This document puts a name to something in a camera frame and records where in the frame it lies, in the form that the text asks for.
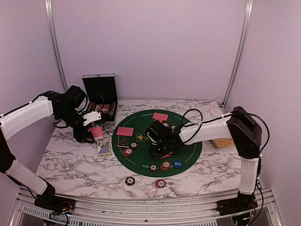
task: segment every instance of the red poker chip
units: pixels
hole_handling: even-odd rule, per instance
[[[125,157],[128,157],[130,155],[132,155],[134,153],[133,149],[132,148],[127,148],[125,149],[122,154],[125,156]]]
[[[161,164],[161,170],[163,170],[163,171],[169,170],[170,168],[171,168],[171,163],[168,161],[164,161]]]
[[[163,187],[165,187],[165,186],[166,186],[165,180],[162,180],[162,179],[157,180],[157,181],[156,181],[156,186],[157,186],[158,188],[163,188]]]

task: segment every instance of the lavender wall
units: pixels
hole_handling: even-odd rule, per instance
[[[119,74],[120,98],[222,101],[245,0],[53,0],[68,84]]]
[[[0,7],[0,113],[53,89],[62,91],[51,47],[44,0],[3,0]],[[31,170],[53,132],[52,119],[41,120],[8,143]],[[0,174],[0,220],[7,225],[19,186]]]
[[[257,113],[271,130],[261,179],[272,187],[284,225],[301,212],[301,2],[255,1],[229,108]]]

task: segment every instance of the green felt mat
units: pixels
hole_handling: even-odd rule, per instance
[[[152,118],[154,113],[163,113],[168,114],[167,123],[169,126],[181,124],[182,116],[165,110],[146,110],[134,113],[124,120],[122,120],[119,125],[115,128],[112,136],[112,148],[117,157],[117,159],[129,170],[144,175],[148,177],[163,178],[170,177],[179,173],[184,172],[189,169],[199,158],[202,151],[202,143],[195,143],[192,145],[187,145],[181,148],[181,152],[177,155],[172,155],[168,158],[161,160],[154,160],[151,156],[148,147],[150,146],[145,141],[143,141],[143,135],[145,130],[154,122]],[[116,135],[118,127],[130,127],[134,128],[134,133],[132,137],[118,136]],[[130,145],[132,142],[136,142],[138,147],[134,149],[134,153],[128,157],[125,157],[122,154],[124,148],[117,147],[117,145],[123,140],[126,139]],[[183,167],[181,169],[176,169],[171,167],[167,171],[162,171],[160,166],[164,161],[169,161],[173,164],[174,161],[180,160],[183,162]],[[149,166],[151,164],[158,165],[159,169],[156,172],[151,172]]]

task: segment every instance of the metal rail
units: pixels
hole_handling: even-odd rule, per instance
[[[255,193],[258,209],[261,206],[261,195]],[[264,207],[271,208],[274,214],[273,225],[281,226],[281,220],[273,193],[270,189],[263,191]],[[75,199],[74,213],[69,215],[69,225],[95,225],[95,226],[123,226],[123,225],[177,225],[190,226],[208,225],[219,218],[228,218],[231,215],[220,216],[215,210],[218,200],[237,196],[237,190],[218,192],[168,199],[100,199],[64,195]],[[49,218],[51,211],[33,205],[34,198],[26,189],[21,188],[10,219],[10,226],[19,224],[22,213],[47,219],[53,222],[65,223],[65,216]]]
[[[240,35],[240,41],[239,41],[239,46],[238,46],[238,51],[237,55],[235,58],[235,63],[233,65],[232,69],[232,74],[230,77],[230,81],[228,83],[228,87],[224,96],[224,100],[222,101],[221,107],[226,108],[227,104],[229,102],[231,93],[234,88],[234,84],[238,75],[238,70],[239,70],[239,65],[241,62],[241,58],[246,46],[246,40],[249,34],[250,30],[250,22],[251,22],[251,15],[252,15],[252,10],[253,10],[253,0],[247,0],[246,1],[246,10],[245,10],[245,17],[244,17],[244,22],[243,22],[243,27],[241,30],[241,35]]]
[[[48,25],[49,25],[49,32],[50,32],[50,36],[51,36],[52,47],[53,47],[54,54],[55,54],[55,61],[56,61],[57,69],[59,71],[63,90],[64,90],[64,92],[66,92],[68,89],[68,86],[67,86],[64,69],[63,69],[63,64],[62,64],[62,60],[61,60],[57,37],[56,37],[55,21],[54,21],[53,11],[52,11],[52,0],[45,0],[45,4],[46,4]]]

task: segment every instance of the black cable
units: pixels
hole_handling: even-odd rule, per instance
[[[100,110],[98,110],[98,111],[100,112],[100,111],[103,109],[103,107],[104,107],[104,98],[103,98],[101,95],[99,95],[98,93],[88,93],[87,96],[89,96],[90,94],[98,95],[98,96],[103,100],[102,108],[101,108]]]
[[[199,114],[201,115],[201,121],[203,121],[204,117],[203,117],[202,112],[201,112],[199,109],[191,108],[191,109],[187,110],[187,111],[184,113],[184,115],[182,116],[182,126],[187,127],[187,126],[195,125],[195,123],[190,124],[190,125],[184,125],[184,118],[185,118],[185,115],[186,115],[188,112],[192,112],[192,111],[199,112]]]
[[[191,108],[191,109],[187,110],[187,111],[184,113],[184,115],[182,116],[182,126],[185,127],[185,125],[184,125],[184,117],[185,117],[185,115],[186,115],[188,112],[191,112],[191,111],[197,111],[197,112],[200,113],[200,115],[201,115],[201,123],[200,123],[200,125],[199,125],[197,131],[196,131],[196,132],[195,132],[188,140],[184,141],[183,144],[185,144],[185,143],[191,141],[191,140],[196,136],[196,134],[197,134],[197,133],[199,132],[199,130],[201,129],[202,124],[203,124],[203,120],[204,120],[203,114],[202,114],[202,112],[201,112],[199,109]]]
[[[87,106],[87,109],[86,109],[85,111],[83,111],[83,112],[80,114],[81,116],[83,116],[83,115],[85,115],[85,114],[87,113],[87,111],[88,111],[90,105],[91,105],[91,101],[89,102],[89,104],[88,104],[88,106]]]
[[[36,99],[38,99],[40,96],[41,96],[41,94],[38,94],[38,95],[32,100],[32,102],[35,101]]]
[[[261,154],[261,152],[263,151],[263,149],[267,146],[267,144],[269,142],[269,138],[270,138],[269,127],[266,124],[266,122],[260,116],[258,116],[256,114],[253,114],[253,113],[243,113],[243,112],[231,112],[230,114],[225,115],[224,118],[230,117],[230,116],[233,116],[233,115],[250,115],[250,116],[254,116],[254,117],[258,118],[264,124],[264,126],[265,126],[265,128],[267,130],[267,133],[268,133],[268,138],[267,138],[266,142],[264,143],[264,145],[262,146],[261,150],[259,151],[259,154]],[[209,123],[209,122],[213,122],[213,121],[216,121],[216,120],[219,120],[219,119],[222,119],[222,118],[223,117],[217,117],[217,118],[214,118],[214,119],[210,119],[208,121],[204,121],[203,124],[206,124],[206,123]]]
[[[26,188],[28,189],[28,191],[29,191],[29,193],[32,195],[32,197],[33,197],[34,199],[37,199],[37,197],[33,195],[32,191],[31,191],[28,187],[26,187]]]
[[[65,214],[65,216],[66,216],[66,218],[67,218],[67,222],[66,222],[66,224],[65,224],[65,226],[67,226],[67,225],[68,225],[69,218],[68,218],[68,215],[67,215],[66,212],[63,212],[63,214]]]
[[[261,207],[260,207],[260,210],[258,212],[258,214],[255,216],[255,218],[249,223],[249,225],[251,225],[257,218],[258,216],[260,215],[260,213],[262,212],[262,209],[263,209],[263,193],[261,191],[261,189],[258,187],[258,183],[257,183],[257,180],[256,180],[256,187],[257,189],[259,190],[260,194],[261,194],[261,198],[262,198],[262,203],[261,203]]]
[[[29,193],[32,195],[32,197],[33,197],[34,199],[37,199],[37,197],[35,197],[35,196],[33,195],[32,191],[31,191],[28,187],[26,187],[26,188],[28,189],[28,191],[29,191]],[[67,225],[68,225],[68,221],[69,221],[69,218],[68,218],[67,213],[66,213],[65,211],[63,211],[62,209],[59,209],[59,208],[56,208],[56,207],[50,207],[50,208],[57,209],[57,210],[59,210],[59,211],[61,212],[61,214],[64,214],[64,215],[66,216],[67,222],[66,222],[65,226],[67,226]]]
[[[62,120],[60,119],[59,121],[56,121],[54,123],[52,123],[52,125],[56,128],[59,128],[59,129],[65,129],[65,128],[68,128],[69,126],[68,125],[65,125],[65,126],[57,126],[57,124],[59,124]]]

